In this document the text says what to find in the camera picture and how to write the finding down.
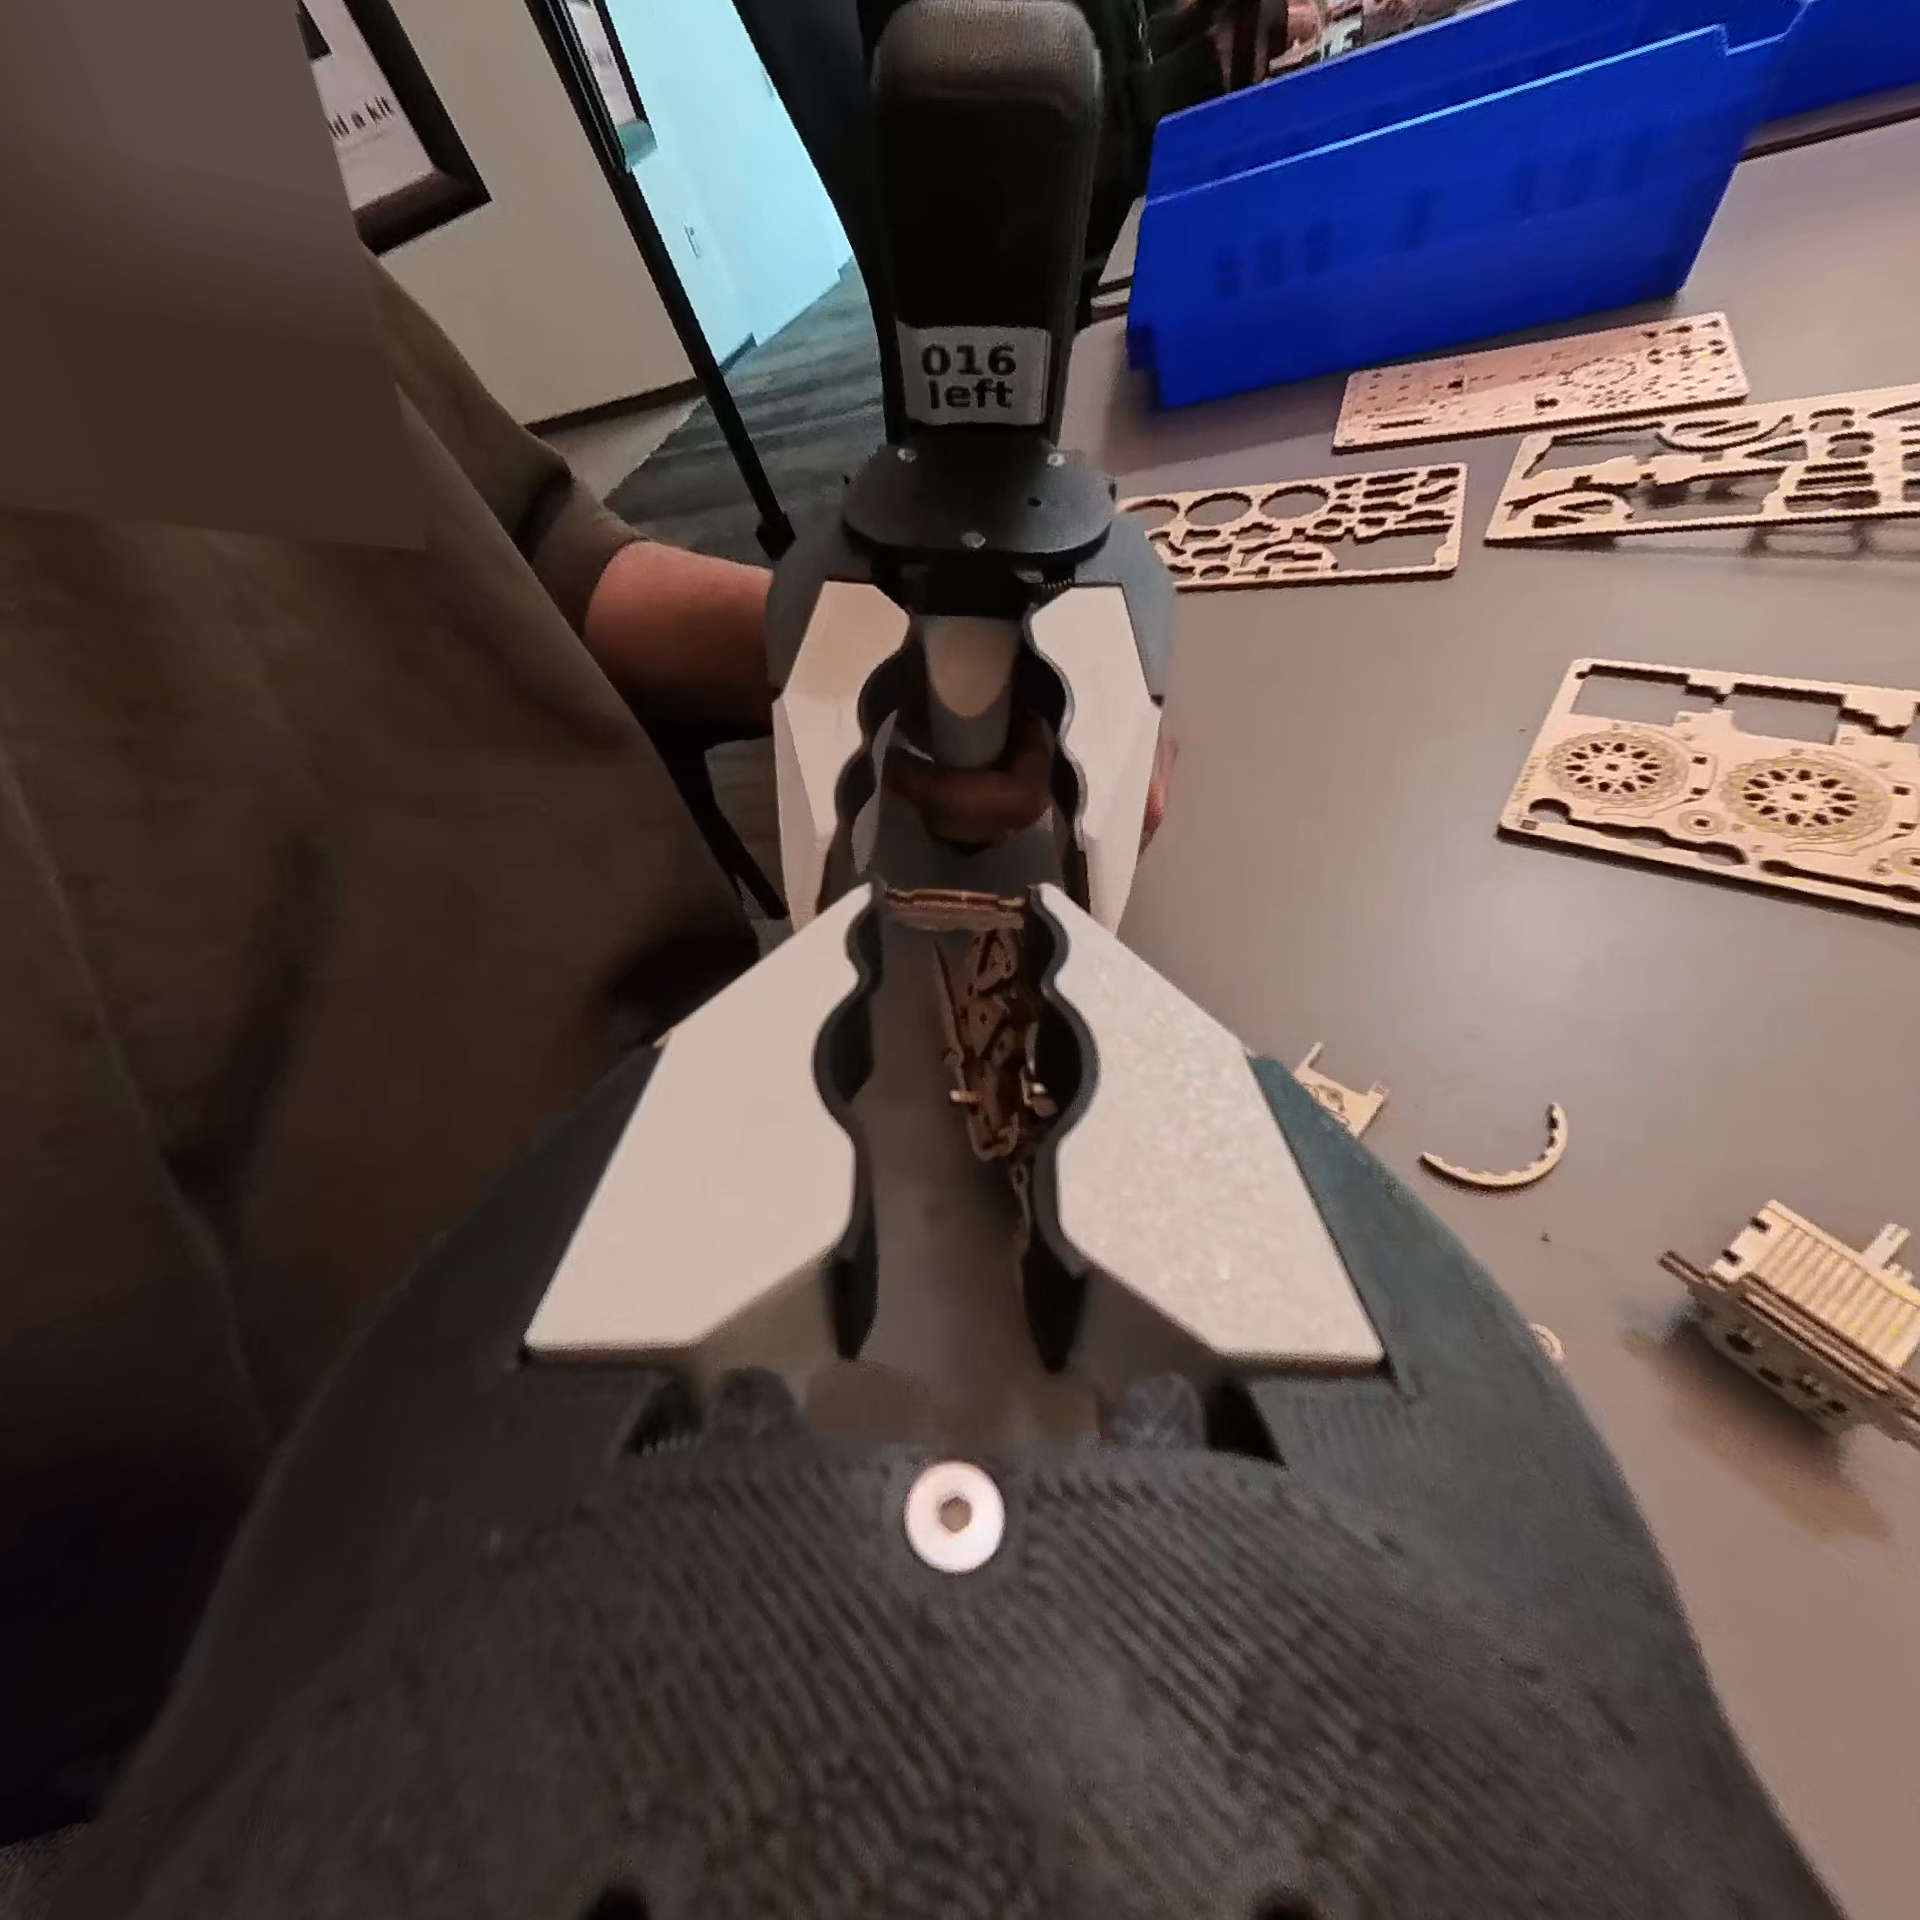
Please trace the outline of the wooden sheet with round cutouts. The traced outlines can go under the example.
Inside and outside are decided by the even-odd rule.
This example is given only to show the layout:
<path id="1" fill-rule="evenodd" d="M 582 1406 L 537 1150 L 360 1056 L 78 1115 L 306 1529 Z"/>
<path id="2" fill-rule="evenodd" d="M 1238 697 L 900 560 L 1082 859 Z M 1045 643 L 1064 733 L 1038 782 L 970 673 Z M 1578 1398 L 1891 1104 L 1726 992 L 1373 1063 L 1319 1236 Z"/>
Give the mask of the wooden sheet with round cutouts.
<path id="1" fill-rule="evenodd" d="M 1332 447 L 1348 453 L 1531 433 L 1745 395 L 1750 381 L 1726 313 L 1667 316 L 1353 371 Z"/>

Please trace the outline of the wooden sheet with gear wheels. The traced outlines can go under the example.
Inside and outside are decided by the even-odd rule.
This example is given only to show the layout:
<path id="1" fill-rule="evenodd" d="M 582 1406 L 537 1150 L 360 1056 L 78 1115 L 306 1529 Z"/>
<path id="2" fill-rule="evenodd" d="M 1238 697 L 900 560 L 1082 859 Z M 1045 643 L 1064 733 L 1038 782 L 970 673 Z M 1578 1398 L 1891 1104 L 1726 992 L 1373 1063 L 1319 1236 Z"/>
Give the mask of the wooden sheet with gear wheels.
<path id="1" fill-rule="evenodd" d="M 1575 657 L 1498 834 L 1913 923 L 1916 712 L 1903 685 Z"/>

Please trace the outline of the flat wooden plate piece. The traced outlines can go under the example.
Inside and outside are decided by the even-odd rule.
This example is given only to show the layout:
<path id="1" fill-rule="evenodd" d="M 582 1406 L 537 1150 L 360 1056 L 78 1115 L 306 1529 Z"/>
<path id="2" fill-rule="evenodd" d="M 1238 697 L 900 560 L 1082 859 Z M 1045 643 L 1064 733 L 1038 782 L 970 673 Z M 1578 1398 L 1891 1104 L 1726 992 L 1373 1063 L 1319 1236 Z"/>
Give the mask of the flat wooden plate piece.
<path id="1" fill-rule="evenodd" d="M 1387 1105 L 1383 1081 L 1356 1088 L 1322 1067 L 1325 1044 L 1315 1039 L 1291 1067 L 1291 1078 L 1353 1139 L 1362 1139 Z"/>

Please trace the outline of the black framed wall picture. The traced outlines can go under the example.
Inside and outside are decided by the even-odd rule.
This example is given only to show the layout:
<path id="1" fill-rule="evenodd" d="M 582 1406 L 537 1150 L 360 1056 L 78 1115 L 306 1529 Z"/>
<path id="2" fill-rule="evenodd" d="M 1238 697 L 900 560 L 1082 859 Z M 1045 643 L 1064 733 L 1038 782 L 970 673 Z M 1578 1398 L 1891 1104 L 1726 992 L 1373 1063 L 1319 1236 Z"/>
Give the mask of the black framed wall picture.
<path id="1" fill-rule="evenodd" d="M 300 1 L 356 234 L 386 255 L 492 195 L 392 1 Z"/>

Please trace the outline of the wooden sheet with long cutouts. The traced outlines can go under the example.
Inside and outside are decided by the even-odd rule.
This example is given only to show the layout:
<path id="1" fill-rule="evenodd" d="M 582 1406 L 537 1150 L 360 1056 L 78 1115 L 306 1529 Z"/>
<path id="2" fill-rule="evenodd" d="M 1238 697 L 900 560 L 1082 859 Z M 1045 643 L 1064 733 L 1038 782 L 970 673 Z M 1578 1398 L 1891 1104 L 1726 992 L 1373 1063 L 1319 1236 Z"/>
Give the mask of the wooden sheet with long cutouts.
<path id="1" fill-rule="evenodd" d="M 1918 516 L 1918 386 L 1716 404 L 1525 435 L 1484 542 L 1860 526 Z"/>

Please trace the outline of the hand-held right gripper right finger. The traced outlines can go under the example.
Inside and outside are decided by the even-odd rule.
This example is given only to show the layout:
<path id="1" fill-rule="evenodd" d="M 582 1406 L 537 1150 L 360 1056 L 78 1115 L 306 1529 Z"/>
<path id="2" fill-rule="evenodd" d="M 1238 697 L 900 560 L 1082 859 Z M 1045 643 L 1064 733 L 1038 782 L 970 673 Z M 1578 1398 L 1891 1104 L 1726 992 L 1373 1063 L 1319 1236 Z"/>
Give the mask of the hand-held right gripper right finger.
<path id="1" fill-rule="evenodd" d="M 1372 1373 L 1380 1331 L 1245 1045 L 1058 884 L 1030 893 L 1026 1321 L 1054 1373 Z"/>

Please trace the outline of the large blue plastic bin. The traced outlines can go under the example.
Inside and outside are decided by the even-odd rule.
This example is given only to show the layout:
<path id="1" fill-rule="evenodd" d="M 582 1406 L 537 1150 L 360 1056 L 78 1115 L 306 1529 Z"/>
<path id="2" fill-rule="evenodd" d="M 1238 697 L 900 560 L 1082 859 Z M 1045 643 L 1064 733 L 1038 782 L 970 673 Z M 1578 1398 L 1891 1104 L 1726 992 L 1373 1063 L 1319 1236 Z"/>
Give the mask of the large blue plastic bin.
<path id="1" fill-rule="evenodd" d="M 1498 3 L 1167 116 L 1128 368 L 1171 410 L 1667 299 L 1807 10 Z"/>

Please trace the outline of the person's left forearm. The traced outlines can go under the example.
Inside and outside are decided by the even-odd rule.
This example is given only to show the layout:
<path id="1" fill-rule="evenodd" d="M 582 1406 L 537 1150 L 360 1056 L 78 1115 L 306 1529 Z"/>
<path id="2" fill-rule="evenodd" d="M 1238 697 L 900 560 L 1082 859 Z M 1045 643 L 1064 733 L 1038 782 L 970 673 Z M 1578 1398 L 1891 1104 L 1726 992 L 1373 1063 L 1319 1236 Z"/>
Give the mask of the person's left forearm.
<path id="1" fill-rule="evenodd" d="M 591 588 L 583 643 L 649 730 L 766 737 L 771 583 L 763 566 L 633 540 Z"/>

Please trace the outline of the person in brown shirt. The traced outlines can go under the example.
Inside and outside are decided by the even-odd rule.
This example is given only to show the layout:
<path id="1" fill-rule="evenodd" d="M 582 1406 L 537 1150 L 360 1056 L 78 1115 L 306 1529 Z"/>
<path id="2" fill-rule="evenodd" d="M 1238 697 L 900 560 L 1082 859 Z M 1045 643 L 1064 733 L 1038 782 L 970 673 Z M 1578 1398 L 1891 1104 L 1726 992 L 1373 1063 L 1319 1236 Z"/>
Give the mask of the person in brown shirt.
<path id="1" fill-rule="evenodd" d="M 755 957 L 583 642 L 648 542 L 365 255 L 416 545 L 4 508 L 4 1847 L 155 1715 L 275 1446 Z"/>

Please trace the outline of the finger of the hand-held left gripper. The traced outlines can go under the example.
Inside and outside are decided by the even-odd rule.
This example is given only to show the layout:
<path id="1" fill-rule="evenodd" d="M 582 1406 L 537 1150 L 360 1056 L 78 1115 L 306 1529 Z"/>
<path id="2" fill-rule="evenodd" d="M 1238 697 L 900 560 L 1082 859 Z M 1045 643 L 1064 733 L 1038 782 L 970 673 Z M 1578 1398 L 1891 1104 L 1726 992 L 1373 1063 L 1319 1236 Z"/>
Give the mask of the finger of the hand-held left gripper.
<path id="1" fill-rule="evenodd" d="M 874 583 L 773 583 L 780 888 L 794 929 L 851 884 L 851 829 L 876 792 L 876 736 L 900 707 L 908 638 L 908 611 Z"/>
<path id="2" fill-rule="evenodd" d="M 1061 697 L 1054 733 L 1061 869 L 1072 900 L 1106 931 L 1120 928 L 1140 865 L 1162 744 L 1133 620 L 1117 586 L 1074 586 L 1026 622 L 1042 694 Z"/>

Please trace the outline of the curved wooden arc piece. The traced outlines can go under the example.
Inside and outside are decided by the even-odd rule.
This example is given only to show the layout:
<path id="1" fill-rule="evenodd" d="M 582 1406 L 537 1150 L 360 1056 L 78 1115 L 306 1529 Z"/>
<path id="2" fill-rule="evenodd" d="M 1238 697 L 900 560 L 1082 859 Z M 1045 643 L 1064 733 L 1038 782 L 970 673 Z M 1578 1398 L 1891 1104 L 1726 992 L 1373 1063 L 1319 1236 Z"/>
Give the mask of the curved wooden arc piece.
<path id="1" fill-rule="evenodd" d="M 1570 1115 L 1564 1104 L 1549 1102 L 1543 1120 L 1543 1142 L 1525 1162 L 1514 1166 L 1460 1164 L 1437 1152 L 1421 1150 L 1420 1168 L 1448 1188 L 1469 1192 L 1519 1192 L 1545 1182 L 1566 1159 L 1572 1142 Z"/>

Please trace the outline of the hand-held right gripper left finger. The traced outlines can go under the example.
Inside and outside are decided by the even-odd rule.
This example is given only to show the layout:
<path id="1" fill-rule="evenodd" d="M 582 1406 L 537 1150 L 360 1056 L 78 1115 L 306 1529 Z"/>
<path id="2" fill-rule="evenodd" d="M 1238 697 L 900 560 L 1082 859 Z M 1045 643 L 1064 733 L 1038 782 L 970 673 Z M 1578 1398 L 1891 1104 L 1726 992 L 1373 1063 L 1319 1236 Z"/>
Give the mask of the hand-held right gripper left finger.
<path id="1" fill-rule="evenodd" d="M 680 1019 L 533 1309 L 537 1363 L 824 1369 L 878 1307 L 880 895 L 860 884 Z"/>

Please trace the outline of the black stand leg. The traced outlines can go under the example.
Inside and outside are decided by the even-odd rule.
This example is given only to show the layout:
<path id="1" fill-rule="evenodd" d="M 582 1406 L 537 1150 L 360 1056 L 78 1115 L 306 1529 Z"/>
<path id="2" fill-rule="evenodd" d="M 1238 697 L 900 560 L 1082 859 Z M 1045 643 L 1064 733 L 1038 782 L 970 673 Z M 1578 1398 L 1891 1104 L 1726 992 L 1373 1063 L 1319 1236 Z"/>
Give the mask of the black stand leg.
<path id="1" fill-rule="evenodd" d="M 722 431 L 732 465 L 755 510 L 755 542 L 778 563 L 795 540 L 795 527 L 769 482 L 755 441 L 733 400 L 726 371 L 708 344 L 688 287 L 672 261 L 660 223 L 633 177 L 633 164 L 605 103 L 587 43 L 563 1 L 528 1 L 539 43 L 587 140 L 587 152 L 605 181 L 623 226 L 678 338 L 694 383 Z"/>

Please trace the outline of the small wooden block assembly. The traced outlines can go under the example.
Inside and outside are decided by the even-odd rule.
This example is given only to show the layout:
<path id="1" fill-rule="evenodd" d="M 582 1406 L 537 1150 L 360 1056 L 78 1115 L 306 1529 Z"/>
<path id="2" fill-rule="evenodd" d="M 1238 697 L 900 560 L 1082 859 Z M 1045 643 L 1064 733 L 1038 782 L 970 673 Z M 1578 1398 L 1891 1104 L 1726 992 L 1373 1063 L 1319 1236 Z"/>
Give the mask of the small wooden block assembly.
<path id="1" fill-rule="evenodd" d="M 1708 1261 L 1659 1253 L 1708 1348 L 1822 1433 L 1918 1447 L 1918 1286 L 1910 1230 L 1866 1244 L 1768 1199 Z"/>

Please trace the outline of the large wooden puzzle model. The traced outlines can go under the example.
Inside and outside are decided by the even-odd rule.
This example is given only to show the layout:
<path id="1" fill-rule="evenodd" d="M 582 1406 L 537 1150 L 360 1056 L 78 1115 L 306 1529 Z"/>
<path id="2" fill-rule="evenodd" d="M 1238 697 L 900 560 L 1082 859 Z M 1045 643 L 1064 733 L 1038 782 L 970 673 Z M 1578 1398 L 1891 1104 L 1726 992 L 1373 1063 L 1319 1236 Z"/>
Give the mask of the large wooden puzzle model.
<path id="1" fill-rule="evenodd" d="M 970 925 L 961 961 L 931 953 L 948 1099 L 958 1108 L 974 1159 L 996 1166 L 1014 1195 L 1019 1303 L 1033 1307 L 1040 1249 L 1038 1164 L 1060 1105 L 1042 1065 L 1043 1002 L 1028 978 L 1023 914 L 1016 901 L 974 897 L 984 909 Z"/>

